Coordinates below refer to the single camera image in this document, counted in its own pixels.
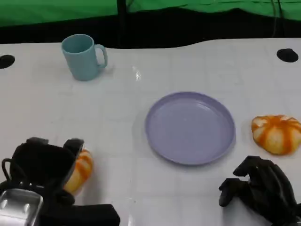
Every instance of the white table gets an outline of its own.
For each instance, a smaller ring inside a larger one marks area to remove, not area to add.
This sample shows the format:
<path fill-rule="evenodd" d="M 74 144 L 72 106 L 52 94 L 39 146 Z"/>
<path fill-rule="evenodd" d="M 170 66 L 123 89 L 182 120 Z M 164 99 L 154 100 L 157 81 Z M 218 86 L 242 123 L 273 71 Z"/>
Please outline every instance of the white table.
<path fill-rule="evenodd" d="M 301 120 L 301 60 L 285 63 L 280 48 L 301 56 L 300 39 L 215 40 L 174 49 L 108 49 L 109 67 L 90 82 L 75 81 L 60 44 L 0 45 L 16 62 L 0 70 L 0 159 L 31 136 L 63 145 L 83 138 L 95 172 L 77 204 L 112 203 L 122 226 L 269 225 L 240 202 L 218 205 L 219 185 L 247 155 L 277 163 L 301 202 L 301 150 L 275 157 L 252 140 L 250 122 L 262 114 Z M 197 91 L 233 114 L 237 143 L 226 157 L 187 168 L 155 155 L 143 123 L 160 97 Z"/>

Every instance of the black pole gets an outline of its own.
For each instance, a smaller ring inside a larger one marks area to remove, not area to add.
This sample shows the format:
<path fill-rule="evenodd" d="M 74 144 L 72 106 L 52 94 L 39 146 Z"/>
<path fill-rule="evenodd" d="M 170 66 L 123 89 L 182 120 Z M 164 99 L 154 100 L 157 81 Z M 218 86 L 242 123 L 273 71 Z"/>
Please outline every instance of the black pole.
<path fill-rule="evenodd" d="M 119 45 L 123 47 L 126 39 L 127 0 L 117 0 L 117 10 L 119 20 Z"/>

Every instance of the purple plate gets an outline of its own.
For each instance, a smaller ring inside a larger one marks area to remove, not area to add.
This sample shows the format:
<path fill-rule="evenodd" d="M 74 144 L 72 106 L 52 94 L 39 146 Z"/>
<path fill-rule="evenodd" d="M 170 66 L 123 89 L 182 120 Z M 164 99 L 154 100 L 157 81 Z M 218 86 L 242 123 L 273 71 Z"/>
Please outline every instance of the purple plate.
<path fill-rule="evenodd" d="M 225 155 L 235 143 L 235 124 L 217 100 L 194 92 L 174 93 L 151 107 L 145 121 L 151 148 L 164 158 L 200 165 Z"/>

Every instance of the light blue mug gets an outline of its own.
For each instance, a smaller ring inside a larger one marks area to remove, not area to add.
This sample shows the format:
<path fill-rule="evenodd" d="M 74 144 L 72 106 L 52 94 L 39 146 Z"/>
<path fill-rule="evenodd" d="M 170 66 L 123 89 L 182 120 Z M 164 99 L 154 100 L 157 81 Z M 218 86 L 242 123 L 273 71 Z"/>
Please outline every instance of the light blue mug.
<path fill-rule="evenodd" d="M 97 62 L 95 48 L 100 48 L 104 55 L 104 64 Z M 101 68 L 108 64 L 107 51 L 102 45 L 95 45 L 94 40 L 86 34 L 75 34 L 62 42 L 63 54 L 73 77 L 80 81 L 96 78 Z"/>

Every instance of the plush pumpkin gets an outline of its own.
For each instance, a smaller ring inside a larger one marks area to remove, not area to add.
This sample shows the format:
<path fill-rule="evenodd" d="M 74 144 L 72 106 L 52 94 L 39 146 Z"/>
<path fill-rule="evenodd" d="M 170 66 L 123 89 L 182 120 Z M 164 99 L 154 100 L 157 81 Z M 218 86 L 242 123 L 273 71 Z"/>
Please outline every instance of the plush pumpkin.
<path fill-rule="evenodd" d="M 91 176 L 93 159 L 91 153 L 83 148 L 76 160 L 74 171 L 64 186 L 64 190 L 75 195 L 86 180 Z"/>
<path fill-rule="evenodd" d="M 254 141 L 272 154 L 289 154 L 301 142 L 301 124 L 285 115 L 257 116 L 252 120 Z"/>

